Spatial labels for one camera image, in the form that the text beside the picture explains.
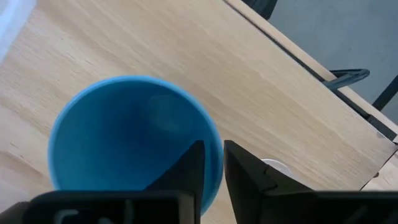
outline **light wood grain surface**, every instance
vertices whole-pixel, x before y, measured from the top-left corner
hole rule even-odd
[[[395,153],[363,190],[398,190],[398,153]]]
[[[176,83],[223,139],[314,189],[360,189],[395,145],[223,1],[39,1],[0,65],[0,209],[51,189],[46,145],[65,103],[122,74]],[[223,183],[205,223],[233,223]]]
[[[323,67],[319,62],[314,60],[311,56],[309,56],[309,54],[303,51],[299,46],[295,45],[283,33],[281,33],[279,30],[277,30],[275,27],[269,24],[266,20],[264,20],[259,14],[254,12],[250,7],[248,7],[245,3],[243,3],[242,0],[224,0],[224,1],[227,2],[233,9],[241,13],[247,20],[255,24],[255,26],[257,26],[260,30],[265,32],[267,35],[273,37],[280,45],[284,46],[289,52],[293,53],[298,59],[304,62],[304,64],[308,65],[319,76],[328,81],[334,80],[336,78],[334,74],[332,74],[329,70]],[[394,122],[392,122],[380,111],[375,109],[375,107],[373,107],[366,100],[360,97],[350,87],[345,86],[343,88],[340,88],[338,91],[347,96],[347,98],[349,98],[353,103],[357,104],[365,112],[377,118],[380,122],[382,122],[389,129],[391,129],[391,131],[398,134],[398,126]],[[398,143],[398,136],[393,141]]]

